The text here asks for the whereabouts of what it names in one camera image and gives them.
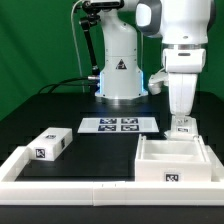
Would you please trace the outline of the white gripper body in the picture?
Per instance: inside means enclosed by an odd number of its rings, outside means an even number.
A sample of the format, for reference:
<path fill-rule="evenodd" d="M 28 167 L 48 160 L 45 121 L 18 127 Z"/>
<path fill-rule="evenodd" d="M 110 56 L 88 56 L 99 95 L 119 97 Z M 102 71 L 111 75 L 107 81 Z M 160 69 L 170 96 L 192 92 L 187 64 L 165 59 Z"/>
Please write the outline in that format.
<path fill-rule="evenodd" d="M 191 113 L 198 74 L 205 65 L 206 50 L 164 49 L 162 62 L 168 74 L 169 104 L 173 115 Z"/>

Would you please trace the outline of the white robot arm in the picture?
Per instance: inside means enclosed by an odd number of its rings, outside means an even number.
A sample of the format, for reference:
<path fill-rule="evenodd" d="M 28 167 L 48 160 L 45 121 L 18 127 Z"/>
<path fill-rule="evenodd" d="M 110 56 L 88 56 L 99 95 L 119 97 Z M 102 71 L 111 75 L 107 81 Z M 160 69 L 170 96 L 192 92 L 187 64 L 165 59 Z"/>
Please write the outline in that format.
<path fill-rule="evenodd" d="M 105 41 L 105 66 L 96 95 L 107 100 L 134 100 L 147 94 L 143 72 L 137 65 L 137 34 L 162 40 L 163 76 L 153 76 L 149 91 L 157 94 L 169 86 L 173 116 L 191 113 L 197 76 L 202 72 L 207 32 L 215 16 L 214 0 L 124 0 L 124 10 L 135 13 L 135 27 L 124 24 L 118 11 L 101 12 Z"/>

